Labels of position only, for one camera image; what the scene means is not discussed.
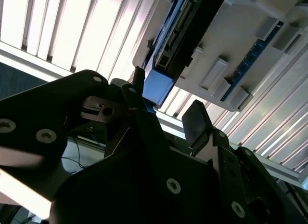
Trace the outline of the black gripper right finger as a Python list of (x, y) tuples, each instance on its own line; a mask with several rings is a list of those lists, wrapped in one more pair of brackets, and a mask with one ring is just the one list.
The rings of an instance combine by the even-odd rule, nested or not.
[(246, 147), (232, 149), (195, 100), (182, 116), (193, 157), (209, 165), (209, 219), (218, 224), (296, 224), (297, 209)]

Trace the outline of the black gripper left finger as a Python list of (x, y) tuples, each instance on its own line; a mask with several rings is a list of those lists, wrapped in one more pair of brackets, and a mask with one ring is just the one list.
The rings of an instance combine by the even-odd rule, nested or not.
[(142, 98), (144, 77), (136, 68), (132, 82), (117, 86), (83, 70), (1, 100), (1, 166), (54, 168), (68, 136), (90, 122), (107, 134), (104, 160), (125, 155), (140, 167), (169, 166), (169, 144)]

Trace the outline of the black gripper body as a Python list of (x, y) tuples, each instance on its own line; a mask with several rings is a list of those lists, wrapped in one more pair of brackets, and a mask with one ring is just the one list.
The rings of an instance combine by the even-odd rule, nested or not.
[(217, 224), (209, 219), (209, 165), (171, 150), (169, 166), (140, 167), (125, 155), (70, 177), (51, 206), (52, 224)]

